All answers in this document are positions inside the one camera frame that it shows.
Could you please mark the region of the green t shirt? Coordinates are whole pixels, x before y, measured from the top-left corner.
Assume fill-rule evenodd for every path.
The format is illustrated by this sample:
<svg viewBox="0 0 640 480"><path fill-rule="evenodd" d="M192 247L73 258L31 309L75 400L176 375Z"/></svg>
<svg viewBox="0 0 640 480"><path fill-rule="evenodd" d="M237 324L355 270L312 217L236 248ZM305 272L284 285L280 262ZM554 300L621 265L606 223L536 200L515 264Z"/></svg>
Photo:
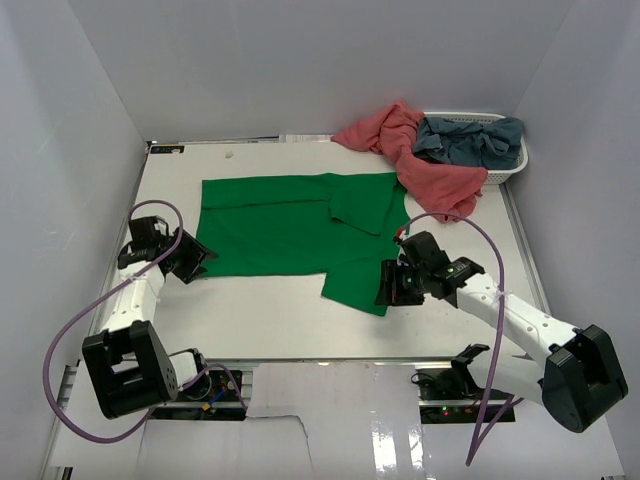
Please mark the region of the green t shirt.
<svg viewBox="0 0 640 480"><path fill-rule="evenodd" d="M409 217L393 173L205 180L196 238L216 277L325 277L323 297L376 316L381 263Z"/></svg>

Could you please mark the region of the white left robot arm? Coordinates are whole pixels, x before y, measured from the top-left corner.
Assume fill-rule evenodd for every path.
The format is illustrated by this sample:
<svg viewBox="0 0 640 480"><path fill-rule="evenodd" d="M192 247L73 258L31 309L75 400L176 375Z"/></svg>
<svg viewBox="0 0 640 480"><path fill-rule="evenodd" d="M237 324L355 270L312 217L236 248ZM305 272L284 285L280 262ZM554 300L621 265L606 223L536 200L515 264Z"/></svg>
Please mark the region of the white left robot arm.
<svg viewBox="0 0 640 480"><path fill-rule="evenodd" d="M174 275L188 285L217 254L158 216L128 223L131 240L117 259L126 286L115 295L101 331L84 339L82 355L103 415L118 418L178 399L205 396L211 374L195 348L169 354L153 326L161 289Z"/></svg>

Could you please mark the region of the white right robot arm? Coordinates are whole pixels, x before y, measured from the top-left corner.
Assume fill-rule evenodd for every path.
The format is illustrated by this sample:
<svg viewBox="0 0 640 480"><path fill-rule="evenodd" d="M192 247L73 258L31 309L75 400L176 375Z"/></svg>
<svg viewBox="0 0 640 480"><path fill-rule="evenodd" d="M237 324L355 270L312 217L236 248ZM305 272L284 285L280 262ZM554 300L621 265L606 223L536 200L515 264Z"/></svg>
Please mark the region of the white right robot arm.
<svg viewBox="0 0 640 480"><path fill-rule="evenodd" d="M450 259L428 232L399 241L401 254L381 263L376 304L418 306L426 296L485 322L524 351L492 359L491 347L471 344L442 377L461 397L486 387L543 406L565 429L582 433L628 394L609 334L580 329L537 309L497 282L474 261Z"/></svg>

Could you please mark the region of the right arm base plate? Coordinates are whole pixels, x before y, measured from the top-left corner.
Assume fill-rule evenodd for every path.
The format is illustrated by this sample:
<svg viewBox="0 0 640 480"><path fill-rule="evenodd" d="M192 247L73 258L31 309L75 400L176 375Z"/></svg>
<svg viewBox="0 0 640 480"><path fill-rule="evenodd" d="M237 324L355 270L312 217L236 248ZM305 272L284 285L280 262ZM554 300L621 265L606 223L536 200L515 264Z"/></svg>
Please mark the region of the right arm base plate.
<svg viewBox="0 0 640 480"><path fill-rule="evenodd" d="M488 350L487 345L472 344L442 366L431 363L416 369L410 382L419 390L423 425L476 422L484 390L471 378L466 367Z"/></svg>

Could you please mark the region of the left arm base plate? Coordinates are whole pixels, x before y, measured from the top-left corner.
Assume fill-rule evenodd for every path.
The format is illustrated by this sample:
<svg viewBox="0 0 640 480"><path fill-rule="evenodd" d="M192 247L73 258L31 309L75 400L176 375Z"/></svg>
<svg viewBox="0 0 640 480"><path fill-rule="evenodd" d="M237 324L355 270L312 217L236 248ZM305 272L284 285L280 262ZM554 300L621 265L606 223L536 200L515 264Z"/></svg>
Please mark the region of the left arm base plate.
<svg viewBox="0 0 640 480"><path fill-rule="evenodd" d="M158 407L151 415L154 420L186 421L232 421L246 418L244 408L239 401L249 404L252 376L249 372L231 369L236 384L223 370L216 369L207 373L199 381L191 394L180 393L175 403Z"/></svg>

